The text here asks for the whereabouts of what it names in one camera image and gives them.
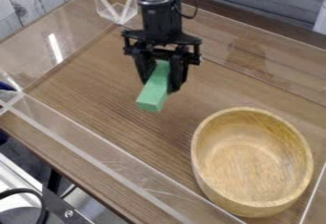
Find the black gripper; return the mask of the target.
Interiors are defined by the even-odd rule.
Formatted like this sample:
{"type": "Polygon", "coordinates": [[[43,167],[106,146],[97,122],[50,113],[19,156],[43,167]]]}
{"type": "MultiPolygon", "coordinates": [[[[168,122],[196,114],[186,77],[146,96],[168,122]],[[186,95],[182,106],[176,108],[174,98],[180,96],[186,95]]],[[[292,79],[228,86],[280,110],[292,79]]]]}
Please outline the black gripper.
{"type": "Polygon", "coordinates": [[[189,64],[201,64],[202,40],[182,30],[181,0],[142,0],[143,28],[122,32],[125,54],[133,55],[143,83],[157,63],[154,57],[172,57],[169,93],[178,92],[188,79],[189,64]]]}

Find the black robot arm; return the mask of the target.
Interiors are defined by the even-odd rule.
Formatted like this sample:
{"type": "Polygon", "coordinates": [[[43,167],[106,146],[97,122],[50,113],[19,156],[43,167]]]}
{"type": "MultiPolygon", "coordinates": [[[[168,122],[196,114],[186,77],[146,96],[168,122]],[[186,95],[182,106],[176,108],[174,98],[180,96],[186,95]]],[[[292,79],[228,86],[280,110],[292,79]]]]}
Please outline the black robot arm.
{"type": "Polygon", "coordinates": [[[158,64],[169,62],[169,93],[178,92],[188,80],[189,66],[202,62],[204,40],[184,32],[182,19],[194,19],[182,13],[182,0],[138,0],[143,28],[123,30],[123,53],[134,58],[143,83],[147,83],[158,64]]]}

